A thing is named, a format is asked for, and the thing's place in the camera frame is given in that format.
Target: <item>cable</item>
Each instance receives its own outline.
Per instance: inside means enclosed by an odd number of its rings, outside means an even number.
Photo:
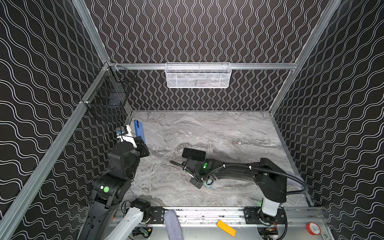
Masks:
[[[280,176],[292,179],[292,180],[300,183],[303,186],[303,189],[297,190],[297,191],[289,191],[289,192],[287,192],[287,195],[301,194],[301,193],[306,193],[308,191],[308,186],[307,186],[307,184],[305,184],[305,182],[303,182],[301,179],[299,179],[299,178],[297,178],[295,176],[292,176],[290,174],[287,174],[285,172],[278,172],[278,171],[275,171],[275,170],[265,169],[265,168],[262,168],[262,167],[252,167],[252,169],[258,170],[258,171],[261,171],[261,172],[277,174],[277,175],[280,175]]]
[[[200,179],[198,179],[196,177],[196,175],[186,166],[180,164],[180,163],[177,163],[177,162],[174,162],[174,161],[169,161],[170,163],[172,163],[173,165],[176,165],[176,166],[179,166],[179,167],[183,167],[185,169],[188,169],[188,171],[197,179],[200,181]],[[277,175],[280,175],[280,176],[283,176],[283,177],[286,177],[286,178],[289,178],[289,179],[292,179],[298,183],[300,183],[302,186],[303,186],[303,189],[301,190],[296,190],[296,191],[289,191],[287,192],[286,194],[287,195],[291,195],[291,194],[303,194],[303,193],[306,193],[308,191],[308,186],[305,182],[303,182],[301,179],[295,177],[295,176],[292,176],[290,174],[287,174],[285,172],[278,172],[278,171],[275,171],[275,170],[271,170],[271,169],[266,169],[266,168],[262,168],[262,167],[254,167],[254,166],[250,166],[250,165],[243,165],[243,164],[226,164],[226,165],[223,165],[223,166],[220,166],[212,171],[210,171],[206,176],[205,178],[202,180],[203,182],[206,182],[207,179],[209,178],[209,176],[211,176],[213,173],[217,172],[218,170],[222,169],[222,168],[226,168],[226,167],[230,167],[230,166],[237,166],[237,167],[245,167],[245,168],[251,168],[252,170],[258,170],[260,172],[267,172],[267,173],[273,173],[273,174],[277,174]]]
[[[121,136],[121,140],[124,142],[124,138],[122,137],[123,134],[122,134],[121,126],[120,126],[120,136]]]
[[[153,216],[149,216],[149,222],[147,223],[147,225],[145,225],[145,227],[148,227],[148,225],[152,222],[152,220],[153,220]]]
[[[276,240],[282,240],[286,233],[287,233],[287,230],[288,230],[288,220],[287,220],[287,215],[285,213],[285,210],[284,210],[284,207],[283,206],[280,206],[281,207],[281,210],[283,211],[283,215],[284,215],[284,232],[283,234]]]
[[[126,215],[127,212],[128,212],[126,202],[129,202],[129,206],[131,205],[131,201],[129,201],[129,200],[125,200],[124,202],[122,202],[122,204],[121,204],[121,206],[120,206],[120,209],[121,209],[121,211],[122,211],[122,213],[123,213],[124,215]]]
[[[263,225],[266,226],[266,227],[270,227],[270,226],[272,226],[272,224],[267,225],[267,224],[264,224],[262,221],[260,221],[260,220],[256,220],[256,219],[254,219],[254,218],[246,217],[245,219],[251,219],[251,220],[254,221],[254,222],[260,222],[261,224],[263,224]]]
[[[210,175],[212,175],[213,173],[217,172],[218,170],[220,170],[221,168],[225,168],[225,167],[228,167],[228,166],[238,166],[238,167],[246,167],[246,168],[249,168],[250,166],[249,165],[241,165],[241,164],[226,164],[225,166],[220,166],[212,171],[210,171],[207,176],[204,178],[204,180],[208,179],[208,177]],[[295,177],[295,176],[292,176],[290,174],[287,174],[285,172],[278,172],[278,171],[275,171],[275,170],[271,170],[271,169],[266,169],[266,168],[262,168],[262,167],[254,167],[254,166],[251,166],[252,170],[258,170],[260,172],[267,172],[267,173],[273,173],[273,174],[277,174],[277,175],[280,175],[280,176],[283,176],[283,177],[286,177],[286,178],[289,178],[289,179],[292,179],[298,183],[300,183],[302,186],[303,186],[303,189],[302,190],[297,190],[297,191],[289,191],[287,192],[286,194],[287,195],[291,195],[291,194],[302,194],[302,193],[306,193],[308,191],[308,186],[305,184],[305,182],[303,182],[301,179]]]
[[[132,173],[132,175],[133,175],[133,178],[131,179],[131,182],[133,182],[133,180],[135,179],[135,174],[133,173],[133,172],[131,172]]]
[[[170,162],[171,164],[175,165],[175,166],[179,166],[179,167],[184,168],[184,170],[187,169],[188,172],[189,172],[194,178],[196,178],[198,182],[201,182],[201,180],[200,180],[200,179],[193,173],[193,171],[190,170],[187,166],[184,166],[184,165],[182,165],[182,164],[180,164],[180,163],[177,163],[177,162],[175,162],[175,161],[169,161],[169,162]]]

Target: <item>yellow sponge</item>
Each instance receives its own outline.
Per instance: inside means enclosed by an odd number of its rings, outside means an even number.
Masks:
[[[231,235],[232,237],[235,236],[236,234],[236,230],[231,228],[230,226],[228,226],[227,224],[223,223],[221,220],[219,220],[216,224],[216,226],[218,226],[219,228],[221,228],[222,230],[224,230],[226,233],[228,233],[229,235]]]

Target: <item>black wavy wallpaper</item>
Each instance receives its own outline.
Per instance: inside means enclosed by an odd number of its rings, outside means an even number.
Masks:
[[[344,0],[275,119],[337,240],[384,239],[384,1]]]
[[[0,0],[0,219],[99,73],[70,0]]]
[[[86,0],[114,63],[292,63],[328,0]]]
[[[263,110],[268,111],[289,70],[233,70],[228,88],[168,88],[164,71],[135,74],[128,101],[135,110]]]
[[[77,238],[94,181],[108,168],[116,127],[85,114],[12,239]]]

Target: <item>smartphone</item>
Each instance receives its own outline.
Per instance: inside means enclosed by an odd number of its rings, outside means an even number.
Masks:
[[[133,124],[135,125],[136,137],[141,136],[145,143],[143,124],[138,120],[134,120]]]

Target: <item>gray marble tabletop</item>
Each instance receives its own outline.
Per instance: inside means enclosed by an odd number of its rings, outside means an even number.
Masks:
[[[183,148],[207,158],[249,163],[261,157],[288,173],[292,167],[267,112],[134,112],[143,123],[151,155],[141,159],[124,200],[137,197],[160,206],[258,206],[263,194],[250,182],[221,179],[211,188],[193,186],[190,175],[169,163],[182,163]],[[308,206],[305,196],[290,195],[284,206]]]

